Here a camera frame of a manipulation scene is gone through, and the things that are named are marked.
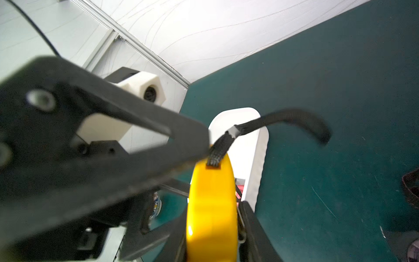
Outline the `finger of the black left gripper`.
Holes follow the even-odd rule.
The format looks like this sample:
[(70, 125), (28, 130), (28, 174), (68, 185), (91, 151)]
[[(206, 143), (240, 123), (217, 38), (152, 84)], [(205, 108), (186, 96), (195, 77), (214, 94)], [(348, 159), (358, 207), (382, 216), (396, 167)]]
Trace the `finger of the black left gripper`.
[[(38, 57), (1, 82), (1, 241), (19, 242), (138, 195), (208, 154), (201, 123), (163, 108), (158, 75), (113, 84), (59, 57)], [(172, 142), (127, 156), (81, 158), (85, 142), (133, 126)]]
[(189, 184), (172, 179), (132, 199), (125, 223), (126, 231), (118, 256), (119, 261), (133, 262), (168, 239), (177, 218), (162, 224), (155, 222), (155, 219), (150, 219), (153, 195), (159, 191), (166, 191), (186, 198), (189, 196)]

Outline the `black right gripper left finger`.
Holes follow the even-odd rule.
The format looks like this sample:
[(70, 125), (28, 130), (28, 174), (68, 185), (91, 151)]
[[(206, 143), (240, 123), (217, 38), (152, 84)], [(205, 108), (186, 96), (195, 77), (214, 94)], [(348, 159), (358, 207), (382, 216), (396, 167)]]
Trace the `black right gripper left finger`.
[(169, 237), (155, 258), (154, 262), (186, 262), (187, 261), (187, 210), (176, 219)]

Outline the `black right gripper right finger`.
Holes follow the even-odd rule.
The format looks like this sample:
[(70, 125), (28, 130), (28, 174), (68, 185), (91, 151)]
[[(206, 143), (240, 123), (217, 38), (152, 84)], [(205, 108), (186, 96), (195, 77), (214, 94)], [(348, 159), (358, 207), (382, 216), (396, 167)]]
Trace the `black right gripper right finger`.
[(239, 202), (239, 258), (240, 262), (282, 262), (250, 204)]

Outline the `yellow tape measure black label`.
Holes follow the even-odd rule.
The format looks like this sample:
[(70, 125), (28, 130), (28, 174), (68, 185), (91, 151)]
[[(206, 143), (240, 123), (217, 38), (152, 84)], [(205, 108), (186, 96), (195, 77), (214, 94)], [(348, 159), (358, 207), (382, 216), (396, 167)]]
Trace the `yellow tape measure black label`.
[(282, 109), (243, 124), (235, 124), (210, 143), (209, 154), (195, 165), (187, 210), (187, 261), (236, 262), (239, 258), (239, 202), (235, 177), (228, 156), (234, 141), (272, 124), (284, 123), (302, 129), (320, 145), (332, 132), (325, 120), (302, 109)]

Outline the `purple black round tape measure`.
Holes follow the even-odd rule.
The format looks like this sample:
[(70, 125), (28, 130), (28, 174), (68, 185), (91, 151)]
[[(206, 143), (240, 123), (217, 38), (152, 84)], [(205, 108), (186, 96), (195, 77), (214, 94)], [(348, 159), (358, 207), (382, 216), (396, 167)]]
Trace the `purple black round tape measure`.
[(411, 171), (401, 178), (404, 199), (409, 204), (405, 213), (395, 216), (395, 224), (381, 228), (391, 253), (398, 262), (419, 260), (419, 170)]

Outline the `white plastic storage box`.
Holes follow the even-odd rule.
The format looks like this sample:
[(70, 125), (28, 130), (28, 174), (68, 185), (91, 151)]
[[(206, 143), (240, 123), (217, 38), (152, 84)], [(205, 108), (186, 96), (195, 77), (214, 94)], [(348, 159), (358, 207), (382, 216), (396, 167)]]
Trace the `white plastic storage box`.
[[(219, 113), (209, 125), (210, 143), (216, 142), (225, 131), (235, 124), (243, 124), (260, 118), (253, 108), (238, 108)], [(248, 202), (254, 211), (265, 163), (269, 140), (267, 127), (238, 137), (228, 151), (234, 177), (244, 179), (242, 200)]]

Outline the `blue yellow patterned bowl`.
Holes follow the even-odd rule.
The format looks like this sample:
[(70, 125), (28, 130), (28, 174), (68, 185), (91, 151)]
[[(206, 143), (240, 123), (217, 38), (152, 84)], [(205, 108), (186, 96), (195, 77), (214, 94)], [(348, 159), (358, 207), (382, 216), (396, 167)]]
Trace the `blue yellow patterned bowl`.
[(157, 192), (153, 195), (153, 209), (152, 209), (152, 215), (150, 215), (150, 219), (155, 219), (161, 211), (162, 207), (162, 201)]

